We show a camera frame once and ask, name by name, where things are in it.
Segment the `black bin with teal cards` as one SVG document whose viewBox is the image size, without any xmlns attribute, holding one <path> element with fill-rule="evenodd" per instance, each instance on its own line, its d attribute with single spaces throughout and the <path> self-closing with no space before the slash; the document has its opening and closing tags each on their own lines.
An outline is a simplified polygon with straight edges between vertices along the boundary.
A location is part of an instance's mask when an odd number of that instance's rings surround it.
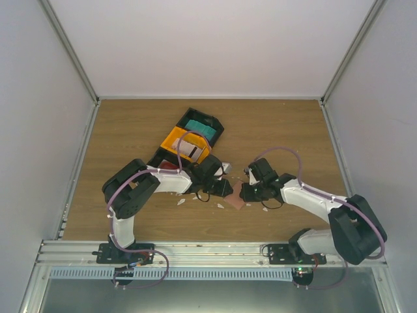
<svg viewBox="0 0 417 313">
<path fill-rule="evenodd" d="M 193 108 L 188 108 L 176 126 L 202 134 L 211 147 L 214 147 L 224 132 L 224 127 L 217 118 Z"/>
</svg>

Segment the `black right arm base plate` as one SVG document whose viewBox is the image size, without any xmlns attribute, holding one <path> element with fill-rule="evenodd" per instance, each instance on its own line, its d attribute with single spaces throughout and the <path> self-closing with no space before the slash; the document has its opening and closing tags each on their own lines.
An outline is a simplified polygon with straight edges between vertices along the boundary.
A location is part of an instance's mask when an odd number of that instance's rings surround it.
<svg viewBox="0 0 417 313">
<path fill-rule="evenodd" d="M 261 247 L 261 254 L 270 265 L 324 265 L 326 256 L 305 254 L 302 250 L 293 251 L 289 244 L 267 244 Z"/>
</svg>

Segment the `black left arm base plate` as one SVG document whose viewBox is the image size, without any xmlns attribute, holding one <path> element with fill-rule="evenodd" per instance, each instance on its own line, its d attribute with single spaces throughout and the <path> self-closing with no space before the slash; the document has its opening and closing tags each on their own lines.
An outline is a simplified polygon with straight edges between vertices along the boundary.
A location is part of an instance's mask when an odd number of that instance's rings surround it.
<svg viewBox="0 0 417 313">
<path fill-rule="evenodd" d="M 155 245 L 150 243 L 133 243 L 127 250 L 142 250 L 142 252 L 125 252 L 119 250 L 113 242 L 102 243 L 98 246 L 97 251 L 92 255 L 96 256 L 96 263 L 99 264 L 132 264 L 147 265 L 153 262 L 153 253 Z"/>
</svg>

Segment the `yellow bin with white cards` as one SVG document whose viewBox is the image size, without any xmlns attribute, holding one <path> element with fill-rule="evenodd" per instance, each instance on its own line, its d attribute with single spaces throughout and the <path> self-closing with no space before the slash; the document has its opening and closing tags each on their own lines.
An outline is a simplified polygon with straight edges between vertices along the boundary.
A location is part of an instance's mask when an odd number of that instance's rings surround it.
<svg viewBox="0 0 417 313">
<path fill-rule="evenodd" d="M 185 133 L 185 129 L 174 127 L 160 147 L 176 155 L 179 139 Z M 201 163 L 210 154 L 211 146 L 204 137 L 188 133 L 183 137 L 179 145 L 179 152 L 180 156 L 185 160 Z"/>
</svg>

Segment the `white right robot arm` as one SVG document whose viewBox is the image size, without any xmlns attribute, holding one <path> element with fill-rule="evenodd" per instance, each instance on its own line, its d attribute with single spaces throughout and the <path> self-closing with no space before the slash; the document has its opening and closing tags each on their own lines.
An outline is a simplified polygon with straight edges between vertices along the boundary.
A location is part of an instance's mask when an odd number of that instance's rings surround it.
<svg viewBox="0 0 417 313">
<path fill-rule="evenodd" d="M 364 197 L 336 196 L 294 175 L 278 175 L 265 158 L 252 162 L 244 172 L 249 178 L 239 194 L 244 202 L 275 199 L 304 209 L 330 226 L 329 230 L 302 230 L 289 240 L 289 258 L 294 263 L 303 264 L 312 254 L 325 253 L 358 265 L 384 254 L 388 236 Z"/>
</svg>

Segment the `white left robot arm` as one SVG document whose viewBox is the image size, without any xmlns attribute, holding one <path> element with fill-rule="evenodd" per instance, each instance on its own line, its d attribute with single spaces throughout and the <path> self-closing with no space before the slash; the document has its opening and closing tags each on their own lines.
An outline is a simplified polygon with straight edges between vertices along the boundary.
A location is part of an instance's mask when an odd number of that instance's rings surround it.
<svg viewBox="0 0 417 313">
<path fill-rule="evenodd" d="M 155 193 L 205 193 L 224 198 L 233 193 L 230 182 L 224 178 L 231 165 L 214 155 L 201 163 L 191 163 L 179 169 L 161 169 L 134 159 L 107 180 L 102 186 L 111 220 L 109 239 L 113 242 L 111 255 L 119 263 L 128 263 L 134 257 L 134 217 Z"/>
</svg>

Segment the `black bin with red cards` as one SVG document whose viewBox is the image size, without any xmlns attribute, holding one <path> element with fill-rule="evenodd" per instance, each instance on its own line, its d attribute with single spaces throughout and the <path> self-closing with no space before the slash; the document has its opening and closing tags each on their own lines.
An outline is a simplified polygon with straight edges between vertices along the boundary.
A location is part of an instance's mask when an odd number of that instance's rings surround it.
<svg viewBox="0 0 417 313">
<path fill-rule="evenodd" d="M 155 154 L 153 154 L 152 158 L 147 162 L 147 165 L 152 166 L 153 168 L 158 168 L 158 166 L 163 160 L 172 162 L 179 167 L 177 155 L 162 147 L 159 147 L 156 150 Z"/>
</svg>

